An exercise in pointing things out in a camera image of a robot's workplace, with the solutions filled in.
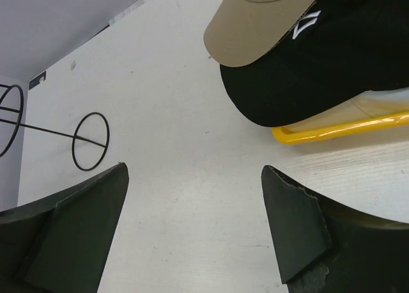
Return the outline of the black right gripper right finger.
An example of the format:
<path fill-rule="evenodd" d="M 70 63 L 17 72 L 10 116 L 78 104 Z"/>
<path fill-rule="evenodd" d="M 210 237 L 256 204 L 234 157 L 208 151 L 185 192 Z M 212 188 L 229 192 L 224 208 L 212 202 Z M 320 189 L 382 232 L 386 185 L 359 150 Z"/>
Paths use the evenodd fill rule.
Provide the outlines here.
<path fill-rule="evenodd" d="M 290 292 L 407 292 L 408 224 L 343 205 L 273 166 L 261 172 L 282 284 Z"/>

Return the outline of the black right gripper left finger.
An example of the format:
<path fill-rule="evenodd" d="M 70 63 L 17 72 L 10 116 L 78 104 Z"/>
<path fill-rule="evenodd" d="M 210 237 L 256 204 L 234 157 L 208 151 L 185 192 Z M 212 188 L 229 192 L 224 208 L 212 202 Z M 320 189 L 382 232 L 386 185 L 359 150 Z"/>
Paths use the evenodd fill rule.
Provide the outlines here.
<path fill-rule="evenodd" d="M 97 292 L 129 183 L 123 162 L 1 212 L 1 292 Z"/>

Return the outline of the black baseball cap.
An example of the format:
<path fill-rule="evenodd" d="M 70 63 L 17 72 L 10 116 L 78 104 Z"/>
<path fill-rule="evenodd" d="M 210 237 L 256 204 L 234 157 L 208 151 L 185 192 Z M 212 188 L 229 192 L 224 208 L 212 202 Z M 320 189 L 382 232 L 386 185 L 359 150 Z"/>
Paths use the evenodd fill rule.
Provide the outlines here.
<path fill-rule="evenodd" d="M 408 86 L 408 0 L 317 0 L 279 44 L 220 67 L 236 108 L 264 127 L 297 123 L 365 91 Z"/>

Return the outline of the beige baseball cap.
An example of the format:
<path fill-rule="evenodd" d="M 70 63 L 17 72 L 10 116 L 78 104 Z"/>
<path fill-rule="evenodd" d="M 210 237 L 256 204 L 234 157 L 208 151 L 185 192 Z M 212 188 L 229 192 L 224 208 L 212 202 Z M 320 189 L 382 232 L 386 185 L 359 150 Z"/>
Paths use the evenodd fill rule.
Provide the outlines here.
<path fill-rule="evenodd" d="M 203 40 L 227 67 L 255 62 L 280 42 L 316 0 L 223 0 Z"/>

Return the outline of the yellow plastic tray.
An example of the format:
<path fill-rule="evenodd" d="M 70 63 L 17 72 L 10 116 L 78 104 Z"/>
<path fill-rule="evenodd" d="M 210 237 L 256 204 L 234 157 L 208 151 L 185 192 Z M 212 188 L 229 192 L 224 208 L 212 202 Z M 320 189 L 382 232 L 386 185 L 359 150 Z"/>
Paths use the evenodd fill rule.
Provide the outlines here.
<path fill-rule="evenodd" d="M 274 127 L 272 129 L 273 137 L 280 143 L 286 145 L 295 145 L 301 143 L 310 143 L 315 141 L 323 141 L 326 139 L 339 138 L 370 131 L 378 131 L 399 127 L 408 124 L 408 111 L 367 120 L 359 120 L 356 122 L 343 123 L 312 129 L 302 132 L 292 132 L 287 129 L 287 126 Z"/>

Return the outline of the dark label sticker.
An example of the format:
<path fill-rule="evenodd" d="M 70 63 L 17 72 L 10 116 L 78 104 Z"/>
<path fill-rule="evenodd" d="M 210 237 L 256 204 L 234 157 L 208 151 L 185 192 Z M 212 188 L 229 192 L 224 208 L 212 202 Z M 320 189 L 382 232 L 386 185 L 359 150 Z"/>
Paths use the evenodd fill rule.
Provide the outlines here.
<path fill-rule="evenodd" d="M 47 71 L 44 70 L 41 74 L 38 74 L 36 77 L 32 78 L 29 81 L 29 90 L 33 89 L 34 87 L 44 82 L 46 80 L 46 77 L 47 77 Z"/>

